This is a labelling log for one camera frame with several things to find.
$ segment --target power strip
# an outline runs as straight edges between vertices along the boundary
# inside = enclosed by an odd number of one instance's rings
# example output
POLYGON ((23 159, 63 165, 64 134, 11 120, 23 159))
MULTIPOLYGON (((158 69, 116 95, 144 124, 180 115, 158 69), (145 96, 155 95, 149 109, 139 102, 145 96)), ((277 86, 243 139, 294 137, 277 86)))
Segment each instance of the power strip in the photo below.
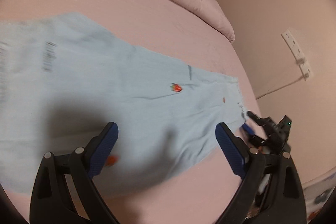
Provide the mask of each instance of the power strip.
POLYGON ((307 80, 308 78, 311 78, 313 76, 313 73, 311 71, 310 65, 292 33, 289 31, 289 29, 287 29, 281 34, 281 36, 286 41, 288 47, 293 53, 296 63, 299 65, 304 79, 307 80))

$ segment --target metal screw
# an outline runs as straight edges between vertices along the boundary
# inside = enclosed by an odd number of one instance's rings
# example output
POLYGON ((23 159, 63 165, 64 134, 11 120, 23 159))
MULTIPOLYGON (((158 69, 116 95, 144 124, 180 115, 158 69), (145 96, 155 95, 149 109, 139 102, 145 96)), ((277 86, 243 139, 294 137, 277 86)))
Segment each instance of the metal screw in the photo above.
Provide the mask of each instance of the metal screw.
POLYGON ((290 153, 288 153, 288 152, 283 152, 282 155, 287 159, 289 159, 291 157, 290 153))
POLYGON ((81 154, 83 152, 84 152, 84 148, 83 147, 77 147, 76 150, 75 150, 76 154, 81 154))
POLYGON ((259 153, 259 150, 257 149, 257 148, 255 148, 255 147, 251 147, 250 148, 250 153, 252 153, 252 154, 258 154, 259 153))
POLYGON ((51 155, 52 155, 51 152, 47 152, 47 153, 44 154, 44 158, 49 159, 51 157, 51 155))

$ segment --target red embroidered patch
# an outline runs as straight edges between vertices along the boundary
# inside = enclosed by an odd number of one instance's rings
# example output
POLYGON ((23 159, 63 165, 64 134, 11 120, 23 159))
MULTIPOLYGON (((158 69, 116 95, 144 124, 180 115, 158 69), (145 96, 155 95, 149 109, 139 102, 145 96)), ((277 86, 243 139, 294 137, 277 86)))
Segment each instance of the red embroidered patch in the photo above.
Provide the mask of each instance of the red embroidered patch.
POLYGON ((171 85, 170 87, 171 87, 171 90, 172 90, 172 91, 175 91, 175 92, 180 92, 180 91, 182 91, 181 86, 178 85, 178 84, 174 84, 174 83, 172 83, 172 85, 171 85))
POLYGON ((114 165, 116 162, 118 161, 118 157, 117 156, 108 156, 107 160, 105 162, 105 166, 112 166, 114 165))

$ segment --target pink bed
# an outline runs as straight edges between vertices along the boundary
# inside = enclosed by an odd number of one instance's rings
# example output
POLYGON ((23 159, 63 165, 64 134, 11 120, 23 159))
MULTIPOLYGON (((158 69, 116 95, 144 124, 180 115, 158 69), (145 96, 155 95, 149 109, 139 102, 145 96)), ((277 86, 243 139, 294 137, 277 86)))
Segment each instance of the pink bed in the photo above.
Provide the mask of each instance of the pink bed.
MULTIPOLYGON (((0 0, 0 20, 80 12, 126 42, 179 58, 194 67, 238 77, 246 108, 259 114, 241 62, 223 35, 225 30, 219 32, 209 21, 206 23, 200 15, 174 1, 0 0)), ((216 149, 200 164, 160 185, 129 196, 103 197, 122 224, 208 224, 226 208, 239 184, 240 178, 232 173, 220 149, 216 149)), ((30 197, 7 193, 28 219, 30 197)))

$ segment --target light blue pants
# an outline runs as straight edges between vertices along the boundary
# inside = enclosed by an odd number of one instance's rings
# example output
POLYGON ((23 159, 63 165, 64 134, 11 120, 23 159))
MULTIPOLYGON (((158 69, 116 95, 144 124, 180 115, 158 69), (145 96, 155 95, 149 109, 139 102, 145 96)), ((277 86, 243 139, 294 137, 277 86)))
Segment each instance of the light blue pants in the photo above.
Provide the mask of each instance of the light blue pants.
POLYGON ((102 194, 175 176, 217 146, 219 122, 244 123, 236 78, 132 46, 80 14, 1 23, 0 43, 0 181, 18 192, 31 192, 45 152, 85 146, 109 121, 119 161, 95 178, 102 194))

